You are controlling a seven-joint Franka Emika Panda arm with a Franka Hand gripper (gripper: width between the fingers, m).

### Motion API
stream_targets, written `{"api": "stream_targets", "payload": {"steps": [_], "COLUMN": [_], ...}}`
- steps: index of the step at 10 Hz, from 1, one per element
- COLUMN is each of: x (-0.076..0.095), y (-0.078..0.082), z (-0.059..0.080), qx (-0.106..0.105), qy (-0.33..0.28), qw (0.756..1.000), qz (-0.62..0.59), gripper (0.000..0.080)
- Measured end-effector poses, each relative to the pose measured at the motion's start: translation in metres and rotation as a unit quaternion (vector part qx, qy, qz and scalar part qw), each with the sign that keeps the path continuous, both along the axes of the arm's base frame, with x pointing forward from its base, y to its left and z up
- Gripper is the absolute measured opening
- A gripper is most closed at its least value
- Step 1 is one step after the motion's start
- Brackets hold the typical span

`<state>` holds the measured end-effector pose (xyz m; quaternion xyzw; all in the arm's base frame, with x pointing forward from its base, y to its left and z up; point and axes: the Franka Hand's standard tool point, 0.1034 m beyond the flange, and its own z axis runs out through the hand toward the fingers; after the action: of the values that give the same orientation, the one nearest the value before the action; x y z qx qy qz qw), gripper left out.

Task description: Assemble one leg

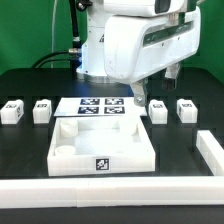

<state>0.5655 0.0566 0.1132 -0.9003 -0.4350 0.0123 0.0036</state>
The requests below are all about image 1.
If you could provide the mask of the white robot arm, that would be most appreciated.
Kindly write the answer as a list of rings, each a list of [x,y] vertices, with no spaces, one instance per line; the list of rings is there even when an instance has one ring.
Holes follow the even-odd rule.
[[[198,50],[198,0],[78,0],[77,8],[87,12],[78,76],[128,84],[138,106],[148,101],[151,75],[163,73],[173,90],[181,62]]]

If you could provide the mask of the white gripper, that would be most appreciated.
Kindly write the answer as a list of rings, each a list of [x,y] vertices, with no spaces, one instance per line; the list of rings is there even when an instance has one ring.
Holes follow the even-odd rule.
[[[162,86],[176,88],[181,66],[199,47],[200,9],[187,12],[183,23],[168,27],[169,16],[154,18],[112,16],[105,25],[104,68],[113,80],[131,84],[134,103],[147,103],[146,78],[166,68]]]

